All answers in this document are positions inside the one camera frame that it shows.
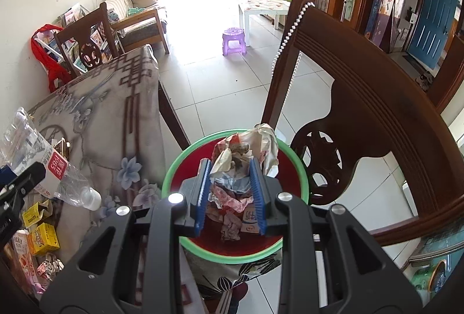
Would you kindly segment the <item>brown snack wrapper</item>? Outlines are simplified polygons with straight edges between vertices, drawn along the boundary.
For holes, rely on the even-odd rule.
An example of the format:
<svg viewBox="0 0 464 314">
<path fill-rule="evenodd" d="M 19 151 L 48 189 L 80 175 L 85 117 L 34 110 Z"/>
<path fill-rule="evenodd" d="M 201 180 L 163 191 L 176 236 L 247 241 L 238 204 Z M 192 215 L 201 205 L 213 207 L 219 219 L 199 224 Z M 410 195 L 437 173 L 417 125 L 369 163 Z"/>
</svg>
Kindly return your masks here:
<svg viewBox="0 0 464 314">
<path fill-rule="evenodd" d="M 263 175 L 277 175 L 278 141 L 268 124 L 235 132 L 214 146 L 206 215 L 221 225 L 223 242 L 238 241 L 244 233 L 260 232 L 249 181 L 252 157 L 258 159 Z"/>
</svg>

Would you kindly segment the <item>clear plastic bottle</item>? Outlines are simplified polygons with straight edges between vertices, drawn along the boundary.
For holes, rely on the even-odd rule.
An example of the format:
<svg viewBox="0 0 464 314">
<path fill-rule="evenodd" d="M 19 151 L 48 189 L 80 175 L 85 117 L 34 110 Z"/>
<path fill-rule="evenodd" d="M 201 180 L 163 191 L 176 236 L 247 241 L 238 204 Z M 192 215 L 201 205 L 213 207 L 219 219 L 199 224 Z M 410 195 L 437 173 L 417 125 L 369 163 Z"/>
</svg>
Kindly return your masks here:
<svg viewBox="0 0 464 314">
<path fill-rule="evenodd" d="M 42 163 L 46 171 L 45 178 L 35 186 L 41 195 L 90 211 L 100 208 L 102 197 L 99 192 L 52 147 L 34 126 L 29 114 L 20 107 L 1 136 L 1 164 L 21 175 L 35 162 Z"/>
</svg>

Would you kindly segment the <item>pink snack wrapper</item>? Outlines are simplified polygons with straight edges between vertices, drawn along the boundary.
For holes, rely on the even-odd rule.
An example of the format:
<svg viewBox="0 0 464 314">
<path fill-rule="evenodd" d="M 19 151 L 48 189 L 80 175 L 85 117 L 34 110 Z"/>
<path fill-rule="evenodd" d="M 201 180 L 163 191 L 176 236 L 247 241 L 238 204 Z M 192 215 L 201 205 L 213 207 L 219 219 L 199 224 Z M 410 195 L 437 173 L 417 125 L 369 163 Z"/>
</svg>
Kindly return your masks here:
<svg viewBox="0 0 464 314">
<path fill-rule="evenodd" d="M 37 273 L 43 279 L 53 281 L 59 272 L 64 269 L 64 264 L 53 253 L 47 253 L 42 263 L 37 267 Z"/>
</svg>

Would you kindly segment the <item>green rimmed red trash bin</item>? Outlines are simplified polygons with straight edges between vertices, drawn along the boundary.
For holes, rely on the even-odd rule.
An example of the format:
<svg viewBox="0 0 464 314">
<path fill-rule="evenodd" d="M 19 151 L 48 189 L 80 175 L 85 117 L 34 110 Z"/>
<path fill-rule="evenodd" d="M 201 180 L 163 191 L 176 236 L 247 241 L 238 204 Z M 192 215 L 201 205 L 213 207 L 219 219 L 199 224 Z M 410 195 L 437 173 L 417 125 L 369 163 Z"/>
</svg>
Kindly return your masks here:
<svg viewBox="0 0 464 314">
<path fill-rule="evenodd" d="M 296 153 L 268 124 L 217 132 L 198 140 L 175 159 L 164 179 L 162 195 L 178 191 L 183 181 L 195 177 L 205 158 L 212 162 L 212 188 L 206 199 L 204 227 L 194 239 L 181 238 L 182 246 L 197 257 L 220 264 L 251 263 L 280 250 L 280 237 L 259 233 L 249 164 L 256 158 L 265 176 L 278 179 L 283 191 L 307 202 L 309 184 Z"/>
</svg>

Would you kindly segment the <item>yellow carton box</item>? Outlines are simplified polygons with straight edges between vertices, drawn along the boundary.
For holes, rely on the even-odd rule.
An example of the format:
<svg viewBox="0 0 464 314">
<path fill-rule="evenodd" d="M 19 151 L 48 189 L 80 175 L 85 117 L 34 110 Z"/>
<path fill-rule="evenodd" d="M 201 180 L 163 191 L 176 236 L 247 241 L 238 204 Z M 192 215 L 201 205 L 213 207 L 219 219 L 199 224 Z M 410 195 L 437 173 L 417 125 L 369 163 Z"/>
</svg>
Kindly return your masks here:
<svg viewBox="0 0 464 314">
<path fill-rule="evenodd" d="M 26 228 L 31 228 L 40 221 L 45 220 L 53 214 L 53 202 L 45 200 L 45 202 L 36 202 L 22 213 L 23 225 Z"/>
</svg>

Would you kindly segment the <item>yellow drink carton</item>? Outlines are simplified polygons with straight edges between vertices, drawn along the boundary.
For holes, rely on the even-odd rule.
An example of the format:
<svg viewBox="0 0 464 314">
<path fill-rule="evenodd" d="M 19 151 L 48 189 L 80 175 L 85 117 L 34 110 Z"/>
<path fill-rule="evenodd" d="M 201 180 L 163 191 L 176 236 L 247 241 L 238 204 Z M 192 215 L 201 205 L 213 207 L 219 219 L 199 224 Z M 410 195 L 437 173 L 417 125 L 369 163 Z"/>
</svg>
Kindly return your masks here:
<svg viewBox="0 0 464 314">
<path fill-rule="evenodd" d="M 30 251 L 34 256 L 44 256 L 60 249 L 55 227 L 43 223 L 35 227 L 28 235 Z"/>
</svg>

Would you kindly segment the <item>floral grey tablecloth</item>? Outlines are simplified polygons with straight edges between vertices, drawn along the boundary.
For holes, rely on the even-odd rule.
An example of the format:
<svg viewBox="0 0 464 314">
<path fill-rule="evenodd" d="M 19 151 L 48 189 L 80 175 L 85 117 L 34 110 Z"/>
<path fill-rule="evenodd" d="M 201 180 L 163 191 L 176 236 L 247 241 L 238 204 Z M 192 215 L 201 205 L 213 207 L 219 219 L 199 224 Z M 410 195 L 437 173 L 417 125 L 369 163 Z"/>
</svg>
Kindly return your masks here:
<svg viewBox="0 0 464 314">
<path fill-rule="evenodd" d="M 68 262 L 121 205 L 149 208 L 166 174 L 158 101 L 159 69 L 146 45 L 76 78 L 29 113 L 48 140 L 71 144 L 70 163 L 101 195 L 94 212 L 65 204 L 56 231 Z"/>
</svg>

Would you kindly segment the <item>red fabric bag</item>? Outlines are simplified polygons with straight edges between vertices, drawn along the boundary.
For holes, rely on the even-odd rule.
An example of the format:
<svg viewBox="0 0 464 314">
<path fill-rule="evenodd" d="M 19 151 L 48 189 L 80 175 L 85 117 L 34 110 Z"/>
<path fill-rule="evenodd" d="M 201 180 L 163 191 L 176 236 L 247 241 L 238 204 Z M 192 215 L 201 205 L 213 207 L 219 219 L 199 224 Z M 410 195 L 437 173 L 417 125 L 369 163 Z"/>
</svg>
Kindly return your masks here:
<svg viewBox="0 0 464 314">
<path fill-rule="evenodd" d="M 30 41 L 32 54 L 46 71 L 50 93 L 57 90 L 56 83 L 67 84 L 72 80 L 71 74 L 51 56 L 51 53 L 47 52 L 47 49 L 43 45 L 41 45 L 41 43 L 45 44 L 45 42 L 39 38 L 40 33 L 51 33 L 52 37 L 54 37 L 54 31 L 62 31 L 62 27 L 45 24 L 35 31 Z"/>
</svg>

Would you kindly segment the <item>purple plastic stool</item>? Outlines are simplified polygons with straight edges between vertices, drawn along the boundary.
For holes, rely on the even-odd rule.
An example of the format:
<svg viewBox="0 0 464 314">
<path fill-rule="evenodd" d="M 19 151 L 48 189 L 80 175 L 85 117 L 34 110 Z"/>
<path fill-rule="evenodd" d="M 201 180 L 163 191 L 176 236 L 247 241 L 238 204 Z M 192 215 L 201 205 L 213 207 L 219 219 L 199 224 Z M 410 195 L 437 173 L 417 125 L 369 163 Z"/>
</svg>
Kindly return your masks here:
<svg viewBox="0 0 464 314">
<path fill-rule="evenodd" d="M 247 53 L 245 34 L 241 28 L 232 27 L 222 32 L 222 55 L 228 56 L 232 53 Z"/>
</svg>

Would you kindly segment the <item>dark wooden chair near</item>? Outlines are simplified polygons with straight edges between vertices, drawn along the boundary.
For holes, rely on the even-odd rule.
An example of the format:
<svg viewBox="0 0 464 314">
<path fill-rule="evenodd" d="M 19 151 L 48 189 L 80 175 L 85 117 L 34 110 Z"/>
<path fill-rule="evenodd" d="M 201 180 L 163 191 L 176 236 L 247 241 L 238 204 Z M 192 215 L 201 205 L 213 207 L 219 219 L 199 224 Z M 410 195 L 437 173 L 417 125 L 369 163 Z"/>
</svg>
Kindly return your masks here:
<svg viewBox="0 0 464 314">
<path fill-rule="evenodd" d="M 318 173 L 326 179 L 323 186 L 310 182 L 310 203 L 339 199 L 360 159 L 392 154 L 418 213 L 373 230 L 378 243 L 406 242 L 462 219 L 463 156 L 435 106 L 383 51 L 312 0 L 290 2 L 263 122 L 278 123 L 302 55 L 333 78 L 329 113 L 301 127 L 291 143 L 298 156 L 311 156 L 307 178 Z"/>
</svg>

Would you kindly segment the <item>dark wooden chair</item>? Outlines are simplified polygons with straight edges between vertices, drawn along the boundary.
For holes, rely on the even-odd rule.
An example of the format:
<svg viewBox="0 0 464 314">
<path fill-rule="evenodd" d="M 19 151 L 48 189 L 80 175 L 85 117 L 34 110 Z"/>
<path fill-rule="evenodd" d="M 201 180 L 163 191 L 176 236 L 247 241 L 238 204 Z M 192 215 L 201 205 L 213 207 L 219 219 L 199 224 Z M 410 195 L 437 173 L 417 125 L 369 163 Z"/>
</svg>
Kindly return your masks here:
<svg viewBox="0 0 464 314">
<path fill-rule="evenodd" d="M 383 51 L 312 0 L 290 2 L 263 122 L 278 123 L 302 55 L 333 78 L 329 113 L 301 127 L 291 143 L 298 156 L 311 156 L 307 178 L 318 173 L 326 179 L 323 186 L 310 182 L 310 203 L 339 199 L 360 159 L 392 154 L 418 213 L 373 230 L 378 243 L 406 242 L 462 219 L 463 156 L 435 106 Z"/>
<path fill-rule="evenodd" d="M 109 47 L 109 60 L 119 57 L 115 32 L 108 19 L 106 2 L 101 3 L 96 10 L 74 21 L 54 35 L 64 59 L 64 66 L 71 74 L 72 79 L 77 78 L 81 72 L 71 59 L 72 49 L 65 50 L 66 43 L 71 41 L 73 43 L 72 47 L 77 47 L 77 55 L 83 66 L 87 70 L 93 70 L 104 64 L 102 48 L 91 37 L 95 31 L 100 30 L 103 31 L 103 43 L 106 43 L 106 46 Z"/>
</svg>

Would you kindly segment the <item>white coffee table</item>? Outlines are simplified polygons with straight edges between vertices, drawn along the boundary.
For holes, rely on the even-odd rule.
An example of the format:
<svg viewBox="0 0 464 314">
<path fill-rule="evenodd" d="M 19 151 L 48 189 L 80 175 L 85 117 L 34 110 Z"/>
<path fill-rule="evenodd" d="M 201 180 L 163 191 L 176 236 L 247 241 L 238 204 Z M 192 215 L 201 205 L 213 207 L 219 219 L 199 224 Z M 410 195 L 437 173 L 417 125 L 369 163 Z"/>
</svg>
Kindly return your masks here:
<svg viewBox="0 0 464 314">
<path fill-rule="evenodd" d="M 240 27 L 244 30 L 246 46 L 250 45 L 249 17 L 251 15 L 266 15 L 274 19 L 277 30 L 281 16 L 289 13 L 289 2 L 286 0 L 238 0 Z"/>
</svg>

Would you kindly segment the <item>dark wooden chair far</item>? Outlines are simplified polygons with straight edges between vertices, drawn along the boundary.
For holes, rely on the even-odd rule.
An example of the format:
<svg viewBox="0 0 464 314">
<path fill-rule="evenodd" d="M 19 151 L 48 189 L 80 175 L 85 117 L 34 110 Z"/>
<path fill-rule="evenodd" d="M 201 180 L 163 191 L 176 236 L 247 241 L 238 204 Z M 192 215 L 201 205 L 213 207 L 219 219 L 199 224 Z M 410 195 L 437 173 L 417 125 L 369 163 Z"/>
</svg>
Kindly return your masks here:
<svg viewBox="0 0 464 314">
<path fill-rule="evenodd" d="M 66 43 L 71 41 L 73 43 L 72 47 L 77 47 L 77 55 L 83 66 L 87 70 L 93 70 L 104 64 L 102 48 L 91 37 L 95 31 L 100 30 L 103 31 L 103 43 L 106 43 L 106 46 L 109 47 L 109 60 L 119 57 L 115 32 L 108 19 L 106 2 L 101 3 L 96 10 L 74 21 L 54 35 L 64 59 L 64 66 L 71 74 L 72 79 L 77 78 L 81 72 L 71 59 L 72 49 L 65 50 Z"/>
</svg>

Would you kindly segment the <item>wooden sofa with cushions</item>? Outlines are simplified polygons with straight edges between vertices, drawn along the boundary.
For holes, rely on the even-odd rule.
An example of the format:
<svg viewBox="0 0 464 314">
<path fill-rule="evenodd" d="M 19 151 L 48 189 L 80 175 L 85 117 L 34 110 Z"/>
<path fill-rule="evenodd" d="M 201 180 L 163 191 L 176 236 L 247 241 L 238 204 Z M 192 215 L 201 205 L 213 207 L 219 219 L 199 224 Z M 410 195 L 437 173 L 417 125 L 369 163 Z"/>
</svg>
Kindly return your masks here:
<svg viewBox="0 0 464 314">
<path fill-rule="evenodd" d="M 146 44 L 162 44 L 170 53 L 167 11 L 162 0 L 105 0 L 108 19 L 124 51 Z"/>
</svg>

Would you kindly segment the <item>blue entrance door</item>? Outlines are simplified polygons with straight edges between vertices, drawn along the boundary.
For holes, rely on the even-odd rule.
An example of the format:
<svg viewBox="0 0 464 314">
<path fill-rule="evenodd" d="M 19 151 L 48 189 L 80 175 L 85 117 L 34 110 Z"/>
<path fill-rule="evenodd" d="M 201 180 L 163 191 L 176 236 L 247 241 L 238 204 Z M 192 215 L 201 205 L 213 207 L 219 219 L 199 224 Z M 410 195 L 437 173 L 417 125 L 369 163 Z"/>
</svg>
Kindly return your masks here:
<svg viewBox="0 0 464 314">
<path fill-rule="evenodd" d="M 447 43 L 460 0 L 423 0 L 407 52 L 434 70 Z"/>
</svg>

